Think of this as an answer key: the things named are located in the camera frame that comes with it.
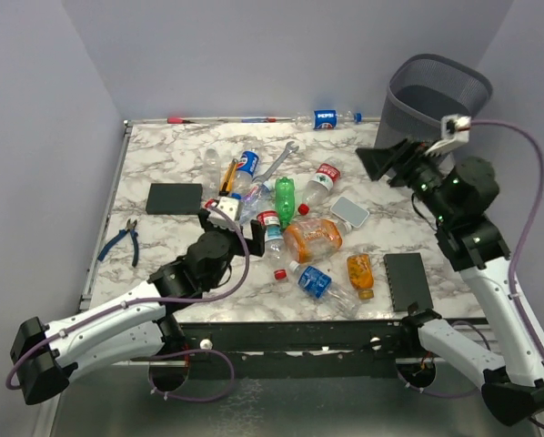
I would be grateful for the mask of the red label clear bottle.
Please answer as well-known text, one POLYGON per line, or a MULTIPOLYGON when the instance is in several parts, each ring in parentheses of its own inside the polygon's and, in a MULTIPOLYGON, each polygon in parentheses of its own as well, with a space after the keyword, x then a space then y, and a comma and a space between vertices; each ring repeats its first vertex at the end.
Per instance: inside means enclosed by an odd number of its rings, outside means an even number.
POLYGON ((265 255, 271 260, 279 262, 285 255, 286 246, 278 214, 273 209, 264 210, 257 215, 257 220, 266 228, 265 255))

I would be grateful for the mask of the blue label water bottle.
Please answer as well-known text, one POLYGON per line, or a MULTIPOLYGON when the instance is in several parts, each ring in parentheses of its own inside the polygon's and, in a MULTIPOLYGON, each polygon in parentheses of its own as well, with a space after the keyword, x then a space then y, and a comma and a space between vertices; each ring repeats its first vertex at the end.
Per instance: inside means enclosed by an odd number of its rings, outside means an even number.
POLYGON ((312 265, 296 261, 291 261, 288 269, 294 275, 297 286, 310 298, 330 305, 346 319, 357 316, 360 300, 332 280, 328 274, 312 265))

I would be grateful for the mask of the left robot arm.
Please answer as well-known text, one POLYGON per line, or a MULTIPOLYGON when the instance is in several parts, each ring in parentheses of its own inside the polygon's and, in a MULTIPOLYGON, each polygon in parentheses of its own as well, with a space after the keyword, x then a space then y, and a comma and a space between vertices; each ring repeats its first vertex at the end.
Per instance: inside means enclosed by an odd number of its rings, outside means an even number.
POLYGON ((218 288, 234 257, 248 265, 265 252, 266 228, 250 223, 251 238, 226 208, 202 209, 203 234, 186 254, 160 267, 123 295, 66 319, 43 323, 33 317, 18 328, 10 350, 12 370, 5 378, 28 405, 48 401, 87 374, 130 360, 168 360, 193 353, 175 319, 193 304, 222 300, 241 288, 218 288))

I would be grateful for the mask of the grey mesh waste bin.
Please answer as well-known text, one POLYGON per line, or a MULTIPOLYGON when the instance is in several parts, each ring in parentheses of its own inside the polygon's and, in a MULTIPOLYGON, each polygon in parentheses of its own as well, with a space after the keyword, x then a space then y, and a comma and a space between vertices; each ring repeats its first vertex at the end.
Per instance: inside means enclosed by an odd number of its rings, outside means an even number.
POLYGON ((468 66, 434 54, 412 56, 389 80, 374 148, 406 137, 436 140, 441 118, 474 117, 492 95, 490 81, 468 66))

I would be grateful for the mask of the loose red bottle cap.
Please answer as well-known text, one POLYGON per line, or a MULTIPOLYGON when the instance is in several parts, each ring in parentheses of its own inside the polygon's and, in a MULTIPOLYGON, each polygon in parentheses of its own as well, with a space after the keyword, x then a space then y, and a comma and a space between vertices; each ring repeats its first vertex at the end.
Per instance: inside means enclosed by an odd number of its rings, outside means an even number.
POLYGON ((287 274, 284 269, 279 269, 274 272, 274 276, 276 280, 282 280, 287 276, 287 274))

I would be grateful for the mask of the clear bottle purple label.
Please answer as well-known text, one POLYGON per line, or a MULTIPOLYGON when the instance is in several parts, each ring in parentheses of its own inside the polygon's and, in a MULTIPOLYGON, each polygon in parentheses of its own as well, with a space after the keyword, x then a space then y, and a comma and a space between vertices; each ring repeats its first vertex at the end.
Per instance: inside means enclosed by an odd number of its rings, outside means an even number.
POLYGON ((269 203, 272 184, 264 181, 254 186, 242 199, 242 211, 238 223, 243 226, 253 219, 269 203))

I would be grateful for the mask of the grey white rectangular pad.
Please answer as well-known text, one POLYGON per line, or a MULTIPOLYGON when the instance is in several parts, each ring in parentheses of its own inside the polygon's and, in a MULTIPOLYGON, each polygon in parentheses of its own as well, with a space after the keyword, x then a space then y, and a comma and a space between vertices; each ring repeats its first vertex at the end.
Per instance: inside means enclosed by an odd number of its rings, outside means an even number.
POLYGON ((339 197, 333 203, 330 212, 355 229, 359 229, 369 217, 369 212, 366 209, 344 196, 339 197))

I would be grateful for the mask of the green plastic bottle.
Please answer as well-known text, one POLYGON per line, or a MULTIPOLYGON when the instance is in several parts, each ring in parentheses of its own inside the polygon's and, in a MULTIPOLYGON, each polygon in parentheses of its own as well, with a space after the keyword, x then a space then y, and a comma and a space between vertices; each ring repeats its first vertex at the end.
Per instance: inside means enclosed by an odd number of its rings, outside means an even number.
POLYGON ((278 178, 275 183, 275 209, 280 227, 285 229, 295 213, 295 184, 292 178, 278 178))

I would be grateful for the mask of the Pepsi bottle at back edge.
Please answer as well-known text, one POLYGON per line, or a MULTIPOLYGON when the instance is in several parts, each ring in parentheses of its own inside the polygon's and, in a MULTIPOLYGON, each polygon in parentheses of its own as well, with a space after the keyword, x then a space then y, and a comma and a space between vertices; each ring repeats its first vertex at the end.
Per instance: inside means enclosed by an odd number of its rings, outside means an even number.
POLYGON ((343 124, 359 124, 362 121, 359 112, 338 113, 333 109, 315 110, 311 115, 302 115, 294 118, 296 127, 310 128, 312 130, 330 130, 343 124))

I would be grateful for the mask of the Pepsi bottle blue label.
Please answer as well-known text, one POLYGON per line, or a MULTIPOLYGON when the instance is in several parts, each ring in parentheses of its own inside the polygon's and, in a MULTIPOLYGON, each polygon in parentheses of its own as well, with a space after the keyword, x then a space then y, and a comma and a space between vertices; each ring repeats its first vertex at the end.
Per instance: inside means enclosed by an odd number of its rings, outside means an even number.
POLYGON ((231 194, 246 195, 252 184, 259 161, 260 156, 255 149, 249 149, 242 153, 230 189, 231 194))

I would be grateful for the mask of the clear empty bottle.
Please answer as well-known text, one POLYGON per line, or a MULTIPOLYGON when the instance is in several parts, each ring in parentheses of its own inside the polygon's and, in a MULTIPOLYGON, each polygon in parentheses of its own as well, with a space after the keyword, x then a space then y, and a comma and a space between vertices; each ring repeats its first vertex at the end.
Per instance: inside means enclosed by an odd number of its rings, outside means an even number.
POLYGON ((213 148, 206 150, 203 164, 205 190, 217 193, 221 179, 221 159, 213 148))

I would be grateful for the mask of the black box left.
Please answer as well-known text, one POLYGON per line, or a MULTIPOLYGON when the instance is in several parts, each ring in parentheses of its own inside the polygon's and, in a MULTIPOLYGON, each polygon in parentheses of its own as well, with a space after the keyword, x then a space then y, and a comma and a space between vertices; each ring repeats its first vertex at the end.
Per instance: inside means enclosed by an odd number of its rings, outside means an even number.
POLYGON ((146 201, 147 215, 196 215, 201 209, 203 186, 197 183, 153 183, 146 201))

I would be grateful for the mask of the black notebook right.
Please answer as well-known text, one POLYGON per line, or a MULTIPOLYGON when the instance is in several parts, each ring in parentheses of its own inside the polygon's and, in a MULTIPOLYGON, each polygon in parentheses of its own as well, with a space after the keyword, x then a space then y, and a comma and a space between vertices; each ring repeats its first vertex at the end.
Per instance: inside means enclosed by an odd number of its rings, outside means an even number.
POLYGON ((432 309, 426 271, 419 253, 389 253, 384 256, 390 296, 395 312, 406 312, 411 306, 432 309))

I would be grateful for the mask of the blue handled screwdriver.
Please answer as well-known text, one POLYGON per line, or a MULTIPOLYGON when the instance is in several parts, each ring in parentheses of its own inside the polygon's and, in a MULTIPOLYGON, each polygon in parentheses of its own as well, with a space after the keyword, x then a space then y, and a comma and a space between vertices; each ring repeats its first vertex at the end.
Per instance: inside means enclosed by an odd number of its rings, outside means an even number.
POLYGON ((276 117, 244 117, 240 119, 241 123, 276 123, 276 117))

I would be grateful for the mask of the red handled screwdriver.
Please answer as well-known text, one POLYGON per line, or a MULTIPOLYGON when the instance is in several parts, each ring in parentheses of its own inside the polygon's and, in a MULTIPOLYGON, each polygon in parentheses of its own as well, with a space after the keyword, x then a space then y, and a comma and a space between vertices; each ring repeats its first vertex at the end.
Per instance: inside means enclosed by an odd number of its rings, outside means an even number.
POLYGON ((196 124, 196 121, 188 118, 182 117, 168 117, 166 119, 167 124, 169 125, 187 125, 187 124, 196 124))

